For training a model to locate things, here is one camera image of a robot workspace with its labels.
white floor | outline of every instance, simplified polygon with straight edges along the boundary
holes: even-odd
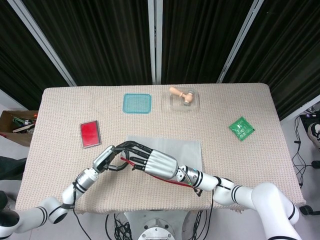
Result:
[[[297,144],[294,143],[295,133],[293,121],[290,121],[282,126],[288,149],[291,156],[296,153]],[[301,137],[300,154],[305,159],[307,164],[313,160],[320,160],[320,152],[318,152],[313,144],[308,139],[302,125],[299,127]],[[15,159],[23,158],[28,155],[29,148],[20,146],[10,140],[0,137],[0,155]],[[320,210],[320,170],[315,170],[308,167],[304,174],[304,186],[302,193],[314,210]],[[0,190],[4,190],[13,198],[16,198],[19,192],[19,181],[0,181]],[[105,215],[86,213],[80,215],[80,221],[83,227],[87,230],[92,240],[107,239],[105,234],[104,224]],[[195,214],[191,214],[184,222],[183,239],[188,239],[191,236]],[[112,230],[113,222],[109,222],[109,229]],[[304,240],[316,240],[320,236],[320,216],[303,216],[295,226],[298,233]],[[77,220],[73,214],[68,214],[67,217],[60,223],[52,225],[46,223],[44,226],[34,229],[23,234],[13,234],[11,240],[69,240],[87,239],[81,231]],[[264,230],[261,221],[256,212],[246,210],[242,214],[236,213],[227,209],[216,209],[212,212],[211,224],[207,238],[208,240],[264,240]]]

blue tray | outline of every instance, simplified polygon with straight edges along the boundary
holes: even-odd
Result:
[[[122,111],[126,114],[148,114],[151,111],[151,95],[126,93],[123,98]]]

clear plastic container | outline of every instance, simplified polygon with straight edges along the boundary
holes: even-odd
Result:
[[[200,101],[199,101],[199,93],[194,88],[188,88],[188,87],[175,87],[179,91],[183,92],[185,95],[189,92],[193,94],[192,101],[188,104],[185,102],[185,99],[183,97],[171,94],[168,92],[166,94],[166,102],[169,105],[169,108],[174,111],[195,111],[198,110],[200,107]]]

table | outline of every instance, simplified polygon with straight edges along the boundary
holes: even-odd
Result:
[[[200,109],[176,112],[161,108],[167,85],[81,86],[44,91],[30,145],[17,210],[35,207],[64,189],[109,145],[127,135],[201,142],[207,174],[254,187],[272,182],[295,204],[302,193],[291,163],[269,87],[262,83],[191,84],[178,87],[199,92]],[[126,93],[152,96],[149,114],[122,112]],[[244,116],[255,128],[239,141],[228,126]],[[98,120],[102,144],[82,148],[80,123]],[[112,164],[119,165],[117,157]],[[198,197],[192,189],[157,180],[144,172],[106,171],[77,201],[78,212],[106,213],[136,210],[198,210],[209,208],[212,194]],[[215,208],[223,206],[214,203]],[[238,205],[231,209],[241,210]]]

robotic arm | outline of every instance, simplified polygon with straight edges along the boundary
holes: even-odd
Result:
[[[121,152],[125,155],[125,158],[121,159],[126,162],[121,166],[111,165],[111,161]],[[214,190],[213,200],[218,204],[239,204],[256,210],[267,240],[301,240],[292,226],[299,219],[298,209],[272,183],[262,183],[254,189],[235,185],[227,178],[211,176],[184,165],[178,166],[177,160],[172,156],[134,141],[107,147],[93,161],[92,167],[82,171],[63,191],[62,204],[55,197],[48,197],[38,207],[27,211],[0,211],[0,239],[8,238],[12,233],[23,233],[38,228],[47,220],[53,224],[59,223],[74,209],[77,199],[98,180],[99,174],[105,170],[120,171],[128,164],[133,165],[133,170],[144,171],[163,180],[176,177],[178,182],[192,187],[198,196],[202,191]]]

